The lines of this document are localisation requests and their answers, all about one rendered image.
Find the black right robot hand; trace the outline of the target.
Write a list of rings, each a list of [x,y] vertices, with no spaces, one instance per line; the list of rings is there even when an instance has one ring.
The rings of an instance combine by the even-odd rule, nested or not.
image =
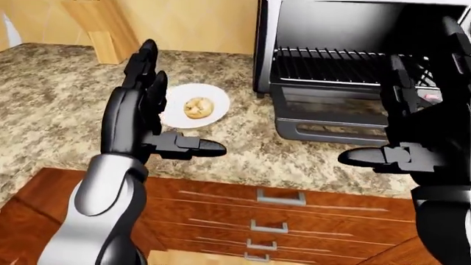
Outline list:
[[[389,142],[347,150],[338,161],[377,173],[409,174],[421,186],[471,189],[471,41],[455,19],[441,19],[428,58],[442,101],[420,110],[411,75],[398,55],[390,55],[380,92]]]

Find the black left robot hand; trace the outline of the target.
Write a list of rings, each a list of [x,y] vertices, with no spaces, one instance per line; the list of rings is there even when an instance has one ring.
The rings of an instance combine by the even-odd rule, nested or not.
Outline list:
[[[164,132],[159,115],[166,108],[168,78],[156,71],[158,48],[144,41],[124,69],[124,81],[107,101],[102,119],[101,152],[128,155],[146,163],[152,154],[163,159],[218,157],[226,147],[215,141],[180,132]]]

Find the round chocolate chip scone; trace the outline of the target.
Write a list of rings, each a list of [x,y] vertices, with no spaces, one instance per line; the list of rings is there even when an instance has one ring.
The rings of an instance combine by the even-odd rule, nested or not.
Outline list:
[[[184,104],[183,111],[190,119],[203,119],[214,110],[214,103],[204,97],[190,99]]]

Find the glass toaster oven door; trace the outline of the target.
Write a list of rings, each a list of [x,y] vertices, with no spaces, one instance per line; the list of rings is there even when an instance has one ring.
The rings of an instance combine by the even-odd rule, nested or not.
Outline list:
[[[271,83],[269,94],[282,138],[365,146],[388,143],[378,83],[285,79]]]

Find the silver black toaster oven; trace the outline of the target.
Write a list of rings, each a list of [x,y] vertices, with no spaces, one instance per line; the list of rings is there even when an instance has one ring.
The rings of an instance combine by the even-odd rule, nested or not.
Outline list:
[[[384,145],[381,74],[398,55],[426,107],[441,99],[429,59],[443,17],[471,24],[471,0],[258,0],[253,90],[280,136]]]

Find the white round plate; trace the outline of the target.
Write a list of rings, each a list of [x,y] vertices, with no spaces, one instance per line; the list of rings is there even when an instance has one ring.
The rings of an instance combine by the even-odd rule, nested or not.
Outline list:
[[[163,124],[177,129],[204,127],[221,119],[230,108],[230,98],[221,88],[203,83],[176,85],[167,90]]]

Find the wooden knife block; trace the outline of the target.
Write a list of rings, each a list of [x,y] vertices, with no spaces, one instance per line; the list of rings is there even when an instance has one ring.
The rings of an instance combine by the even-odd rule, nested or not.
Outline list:
[[[61,4],[91,39],[99,63],[117,65],[138,50],[138,39],[117,0],[62,0]]]

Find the brown wooden drawer cabinet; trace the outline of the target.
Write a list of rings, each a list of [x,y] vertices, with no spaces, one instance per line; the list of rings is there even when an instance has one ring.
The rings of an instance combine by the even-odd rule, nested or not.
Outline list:
[[[0,265],[35,265],[64,220],[84,172],[44,168],[0,210]],[[305,207],[257,202],[300,190],[152,177],[147,205],[132,232],[145,253],[183,250],[218,255],[268,254],[308,265],[439,265],[417,238],[411,200],[301,191]],[[288,233],[250,230],[288,224]],[[277,242],[277,251],[246,248]]]

